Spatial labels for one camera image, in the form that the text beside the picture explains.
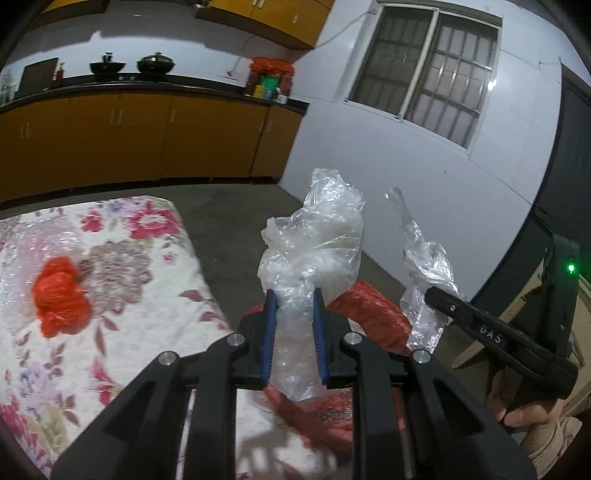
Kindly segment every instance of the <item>black pot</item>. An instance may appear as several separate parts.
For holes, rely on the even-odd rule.
[[[120,61],[96,61],[90,64],[90,71],[95,75],[115,75],[125,65]]]
[[[138,61],[138,70],[141,73],[151,75],[165,75],[174,67],[171,58],[162,55],[157,51],[154,55],[149,55]]]

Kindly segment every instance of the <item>white wall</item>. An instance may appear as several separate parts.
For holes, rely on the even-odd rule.
[[[426,237],[447,249],[460,289],[472,297],[514,240],[544,176],[560,108],[560,62],[590,84],[591,77],[566,36],[540,17],[503,0],[457,3],[503,18],[497,86],[469,149],[344,101],[356,42],[376,22],[363,13],[377,3],[336,0],[319,39],[328,43],[295,63],[293,96],[311,105],[281,185],[303,198],[313,168],[338,168],[367,199],[365,251],[408,283],[400,218],[384,198],[400,186]]]
[[[285,58],[288,50],[241,30],[197,20],[195,9],[162,2],[112,0],[103,14],[62,20],[23,36],[6,70],[18,85],[23,68],[36,61],[59,57],[66,76],[90,74],[88,64],[113,51],[115,61],[127,65],[122,72],[137,72],[136,62],[161,51],[176,66],[171,74],[187,75],[243,85],[250,59]],[[240,56],[236,75],[227,77]]]

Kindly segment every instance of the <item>orange cabinet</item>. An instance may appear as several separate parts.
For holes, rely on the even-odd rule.
[[[72,99],[70,156],[76,186],[160,178],[168,95],[123,93]]]
[[[251,177],[281,177],[300,127],[301,114],[278,106],[269,109]]]
[[[123,93],[113,129],[113,180],[160,178],[164,134],[172,98],[150,93]]]
[[[69,99],[32,103],[0,116],[0,198],[57,190],[63,172]]]
[[[333,0],[212,0],[198,18],[245,30],[288,48],[313,48]]]
[[[31,28],[37,28],[66,18],[100,14],[105,12],[108,3],[109,0],[54,0],[33,21]]]
[[[0,116],[0,201],[17,198],[27,157],[25,117],[17,108]]]
[[[251,18],[277,30],[291,33],[299,0],[259,0]]]
[[[70,104],[70,135],[64,145],[71,158],[78,157],[69,181],[74,186],[110,183],[119,168],[113,155],[114,125],[118,120],[120,94],[74,97]]]
[[[281,177],[301,117],[277,105],[161,93],[0,111],[0,202],[163,177]]]
[[[248,177],[267,107],[210,96],[174,97],[163,177]]]
[[[329,9],[316,0],[298,0],[291,27],[292,35],[314,47],[328,14]]]

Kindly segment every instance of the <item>finger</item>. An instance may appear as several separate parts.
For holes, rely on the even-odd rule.
[[[555,406],[556,400],[529,403],[508,413],[505,417],[505,425],[519,428],[546,424],[550,420],[550,412]]]
[[[497,421],[501,421],[507,411],[507,405],[502,399],[505,374],[499,370],[492,379],[491,393],[485,401],[486,409],[494,416]]]

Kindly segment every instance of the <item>clear plastic bag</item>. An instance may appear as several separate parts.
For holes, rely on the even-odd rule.
[[[43,265],[53,257],[68,256],[77,263],[82,240],[64,216],[35,220],[17,227],[0,278],[1,322],[12,334],[35,321],[31,287]]]
[[[407,347],[411,350],[427,350],[433,353],[443,334],[449,318],[425,303],[429,287],[439,287],[460,297],[453,281],[452,265],[445,249],[436,242],[427,242],[421,229],[413,220],[399,188],[390,190],[386,198],[401,215],[401,225],[406,235],[404,263],[413,280],[400,300],[402,312],[413,326]]]
[[[271,382],[290,400],[323,395],[312,332],[313,293],[329,304],[357,279],[365,204],[337,170],[315,169],[301,209],[269,218],[258,269],[264,291],[278,297]]]

